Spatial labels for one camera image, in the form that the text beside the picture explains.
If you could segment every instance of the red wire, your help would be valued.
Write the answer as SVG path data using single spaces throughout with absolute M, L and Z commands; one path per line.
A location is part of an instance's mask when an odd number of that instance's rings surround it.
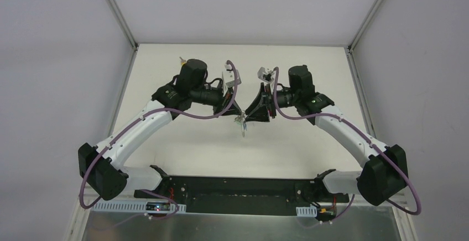
M 174 198 L 174 189 L 171 187 L 170 189 L 168 189 L 169 193 L 171 193 L 171 196 L 170 198 L 173 199 Z

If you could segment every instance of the white wall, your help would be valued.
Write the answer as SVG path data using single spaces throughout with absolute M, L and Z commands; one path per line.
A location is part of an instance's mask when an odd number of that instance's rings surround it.
M 0 240 L 60 240 L 131 48 L 105 0 L 0 1 Z
M 374 0 L 116 0 L 140 43 L 348 45 Z
M 407 151 L 420 240 L 469 235 L 469 0 L 386 0 L 355 61 L 378 138 Z

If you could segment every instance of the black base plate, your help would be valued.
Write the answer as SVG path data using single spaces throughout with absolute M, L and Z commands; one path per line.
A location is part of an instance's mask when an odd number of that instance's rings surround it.
M 243 179 L 235 177 L 171 176 L 153 192 L 186 205 L 189 213 L 251 214 L 295 216 L 296 207 L 309 207 L 310 202 L 347 203 L 348 195 L 328 194 L 320 198 L 305 196 L 319 187 L 312 180 Z M 155 198 L 135 191 L 135 198 Z

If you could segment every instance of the metal table surface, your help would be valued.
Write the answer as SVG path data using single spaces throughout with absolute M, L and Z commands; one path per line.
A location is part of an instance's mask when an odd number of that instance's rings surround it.
M 179 214 L 162 221 L 139 216 L 117 227 L 131 213 L 91 212 L 83 241 L 202 240 L 401 240 L 390 207 L 352 206 L 332 225 L 314 218 Z

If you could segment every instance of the robotic arm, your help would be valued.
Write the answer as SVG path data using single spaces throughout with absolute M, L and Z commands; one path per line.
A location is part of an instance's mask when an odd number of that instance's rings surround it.
M 96 146 L 88 143 L 78 150 L 80 175 L 85 177 L 92 162 L 94 167 L 86 181 L 104 200 L 111 200 L 124 190 L 154 190 L 166 174 L 159 168 L 127 167 L 124 163 L 129 156 L 153 133 L 173 121 L 180 113 L 191 107 L 192 102 L 213 106 L 216 116 L 241 114 L 238 104 L 233 100 L 235 82 L 241 83 L 239 76 L 235 80 L 233 68 L 225 66 L 219 84 L 212 87 L 207 83 L 207 65 L 196 59 L 184 62 L 179 75 L 160 87 L 143 109 L 124 127 Z
M 278 108 L 295 107 L 301 116 L 316 114 L 315 117 L 309 117 L 308 121 L 333 136 L 363 168 L 359 172 L 327 170 L 314 179 L 316 184 L 323 185 L 323 190 L 315 194 L 360 194 L 377 206 L 406 187 L 404 179 L 374 148 L 376 146 L 384 152 L 407 176 L 407 160 L 400 146 L 388 146 L 351 124 L 330 98 L 315 91 L 312 75 L 305 65 L 290 68 L 288 76 L 290 87 L 281 85 L 282 90 L 274 91 L 276 71 L 267 71 L 265 68 L 259 70 L 258 77 L 267 84 L 261 83 L 258 98 L 246 110 L 246 115 L 249 115 L 246 121 L 262 119 L 268 122 L 269 116 L 274 118 L 276 94 Z

